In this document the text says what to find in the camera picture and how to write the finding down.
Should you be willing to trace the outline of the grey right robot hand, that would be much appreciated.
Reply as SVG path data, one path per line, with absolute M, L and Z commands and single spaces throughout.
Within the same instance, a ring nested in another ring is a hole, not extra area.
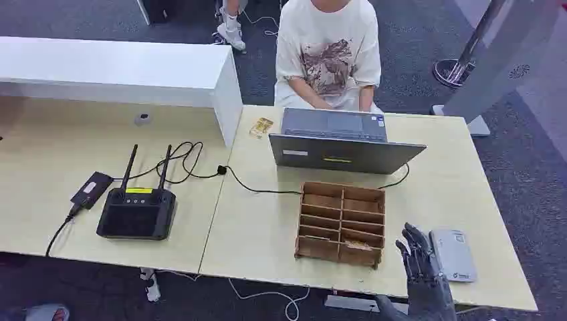
M 380 320 L 456 320 L 455 303 L 447 277 L 441 271 L 425 235 L 405 223 L 403 243 L 395 241 L 407 276 L 408 312 L 396 309 L 385 295 L 375 296 Z

